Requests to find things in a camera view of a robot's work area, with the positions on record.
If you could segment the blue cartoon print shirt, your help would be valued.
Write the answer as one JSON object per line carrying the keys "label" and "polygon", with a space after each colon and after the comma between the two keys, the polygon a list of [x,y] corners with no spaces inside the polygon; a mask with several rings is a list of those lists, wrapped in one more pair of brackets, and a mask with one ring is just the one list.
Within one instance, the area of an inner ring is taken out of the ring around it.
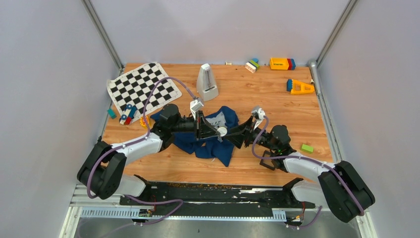
{"label": "blue cartoon print shirt", "polygon": [[[236,112],[227,106],[222,106],[217,112],[207,115],[206,120],[214,127],[223,126],[227,130],[239,125]],[[194,153],[200,159],[217,158],[225,167],[229,166],[234,150],[234,145],[227,140],[196,140],[194,133],[176,133],[173,144],[188,154]]]}

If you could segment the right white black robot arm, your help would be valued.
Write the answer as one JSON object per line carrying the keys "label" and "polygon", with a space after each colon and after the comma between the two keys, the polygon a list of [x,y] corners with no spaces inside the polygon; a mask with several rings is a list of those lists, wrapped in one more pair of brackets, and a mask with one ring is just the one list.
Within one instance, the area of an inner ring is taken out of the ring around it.
{"label": "right white black robot arm", "polygon": [[301,180],[283,192],[284,203],[295,207],[302,201],[327,206],[337,219],[349,222],[363,216],[365,210],[376,202],[376,198],[362,177],[347,161],[337,164],[306,157],[290,145],[291,138],[285,125],[276,125],[270,132],[258,128],[259,120],[250,117],[245,123],[232,128],[224,139],[237,148],[257,145],[268,149],[275,168],[286,173],[303,176]]}

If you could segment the yellow round brooch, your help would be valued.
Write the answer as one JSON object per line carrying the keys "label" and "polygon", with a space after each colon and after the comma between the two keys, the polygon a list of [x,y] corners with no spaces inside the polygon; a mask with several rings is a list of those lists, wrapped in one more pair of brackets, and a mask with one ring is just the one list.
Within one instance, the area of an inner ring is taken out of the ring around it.
{"label": "yellow round brooch", "polygon": [[222,127],[217,128],[217,132],[219,133],[220,137],[224,137],[228,133],[228,130],[227,128],[222,126]]}

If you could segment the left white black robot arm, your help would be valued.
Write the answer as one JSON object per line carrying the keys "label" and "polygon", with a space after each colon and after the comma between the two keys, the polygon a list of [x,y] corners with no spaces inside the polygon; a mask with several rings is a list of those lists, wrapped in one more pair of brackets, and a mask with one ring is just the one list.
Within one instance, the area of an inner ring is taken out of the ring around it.
{"label": "left white black robot arm", "polygon": [[189,117],[181,116],[175,104],[168,104],[146,134],[116,144],[99,140],[81,166],[77,179],[86,186],[91,199],[105,200],[115,193],[133,193],[138,204],[148,204],[152,192],[145,187],[145,182],[136,176],[125,176],[123,171],[126,165],[144,156],[164,151],[174,142],[176,133],[192,133],[197,140],[214,137],[222,140],[227,128],[213,126],[202,111]]}

